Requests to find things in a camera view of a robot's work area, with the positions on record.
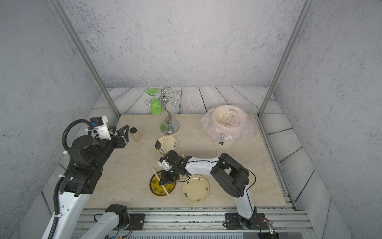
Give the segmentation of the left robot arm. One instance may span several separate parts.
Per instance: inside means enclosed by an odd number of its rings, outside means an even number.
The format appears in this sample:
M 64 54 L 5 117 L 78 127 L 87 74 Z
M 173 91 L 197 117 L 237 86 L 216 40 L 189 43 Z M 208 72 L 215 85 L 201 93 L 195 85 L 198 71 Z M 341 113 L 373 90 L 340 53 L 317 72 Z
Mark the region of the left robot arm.
M 102 175 L 103 165 L 116 148 L 124 148 L 128 143 L 129 126 L 125 125 L 110 139 L 95 140 L 88 134 L 77 138 L 72 146 L 68 147 L 67 135 L 80 123 L 85 123 L 90 130 L 95 130 L 85 119 L 70 123 L 64 130 L 62 143 L 70 156 L 70 163 L 54 190 L 54 214 L 43 235 L 45 239 L 70 238 L 82 209 Z

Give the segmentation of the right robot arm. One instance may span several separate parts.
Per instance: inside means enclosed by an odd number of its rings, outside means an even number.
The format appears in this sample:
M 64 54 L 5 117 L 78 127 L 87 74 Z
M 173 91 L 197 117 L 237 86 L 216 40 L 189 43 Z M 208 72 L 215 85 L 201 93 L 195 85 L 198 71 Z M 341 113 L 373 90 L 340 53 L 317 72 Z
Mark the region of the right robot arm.
M 228 154 L 223 153 L 219 157 L 211 159 L 193 156 L 183 158 L 175 151 L 170 150 L 160 158 L 158 165 L 163 168 L 160 185 L 173 183 L 179 180 L 182 175 L 213 177 L 219 186 L 234 198 L 241 227 L 248 230 L 256 227 L 256 207 L 252 204 L 249 195 L 251 171 Z

